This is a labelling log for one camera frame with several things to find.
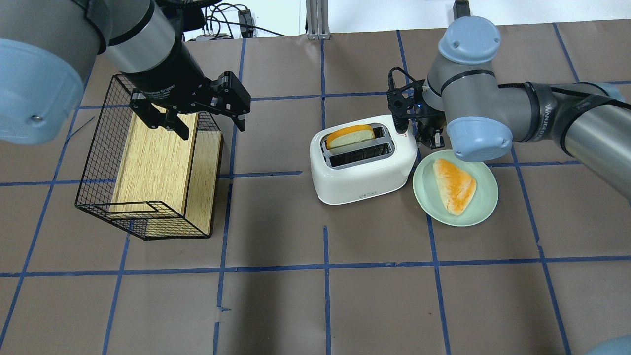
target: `toaster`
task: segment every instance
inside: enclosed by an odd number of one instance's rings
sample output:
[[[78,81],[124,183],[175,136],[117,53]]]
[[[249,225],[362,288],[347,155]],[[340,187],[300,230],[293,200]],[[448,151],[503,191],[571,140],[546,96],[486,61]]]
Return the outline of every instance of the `toaster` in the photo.
[[[338,129],[367,124],[375,138],[327,149],[327,137]],[[412,125],[397,133],[391,115],[341,124],[318,132],[309,147],[311,174],[322,202],[341,205],[396,191],[405,185],[416,159]]]

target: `toaster slot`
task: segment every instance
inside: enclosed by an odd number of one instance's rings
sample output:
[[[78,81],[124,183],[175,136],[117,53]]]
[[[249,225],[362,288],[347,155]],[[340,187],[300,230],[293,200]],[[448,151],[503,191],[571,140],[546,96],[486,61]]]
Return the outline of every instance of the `toaster slot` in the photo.
[[[339,167],[341,165],[347,165],[357,162],[365,163],[367,161],[378,160],[379,157],[392,155],[392,148],[388,143],[382,143],[367,147],[352,152],[333,155],[329,158],[331,167]]]
[[[396,147],[388,129],[380,123],[372,123],[370,126],[375,132],[374,139],[339,148],[327,149],[325,136],[321,141],[321,150],[326,164],[333,169],[345,169],[391,156]]]

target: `bread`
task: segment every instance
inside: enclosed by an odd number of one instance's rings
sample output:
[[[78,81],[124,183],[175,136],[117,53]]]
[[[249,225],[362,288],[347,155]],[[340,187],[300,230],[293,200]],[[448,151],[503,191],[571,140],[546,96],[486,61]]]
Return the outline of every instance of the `bread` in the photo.
[[[326,138],[326,148],[333,149],[375,138],[375,132],[367,124],[340,128]]]
[[[447,212],[457,216],[463,214],[475,194],[477,183],[473,176],[445,159],[437,159],[433,171],[440,200]]]

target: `light green plate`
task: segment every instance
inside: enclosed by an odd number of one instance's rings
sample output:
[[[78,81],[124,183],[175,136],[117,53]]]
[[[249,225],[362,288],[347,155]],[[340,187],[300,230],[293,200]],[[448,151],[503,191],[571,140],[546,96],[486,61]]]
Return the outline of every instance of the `light green plate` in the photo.
[[[443,158],[468,172],[478,183],[469,206],[460,216],[447,212],[440,200],[438,186],[433,174],[433,163]],[[497,181],[483,162],[469,163],[456,158],[452,150],[439,150],[426,156],[416,167],[412,179],[414,195],[421,207],[435,220],[450,226],[468,227],[487,219],[497,206]]]

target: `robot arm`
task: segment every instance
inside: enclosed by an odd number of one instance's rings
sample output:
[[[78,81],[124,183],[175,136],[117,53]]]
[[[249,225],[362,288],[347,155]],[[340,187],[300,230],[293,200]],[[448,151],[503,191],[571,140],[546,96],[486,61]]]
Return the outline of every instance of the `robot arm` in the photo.
[[[418,123],[417,141],[444,146],[446,128],[461,160],[501,157],[512,142],[552,139],[570,156],[631,200],[631,105],[606,83],[497,85],[491,60],[500,34],[490,21],[467,16],[452,23],[427,80],[396,88],[389,108],[397,129]],[[406,90],[414,93],[405,97]]]
[[[46,19],[33,35],[37,13]],[[138,88],[130,108],[147,126],[163,126],[187,139],[188,128],[177,114],[208,111],[231,117],[245,130],[247,90],[229,71],[207,79],[182,45],[182,28],[175,27],[154,0],[0,1],[0,139],[21,144],[53,139],[79,104],[83,83],[103,52]]]

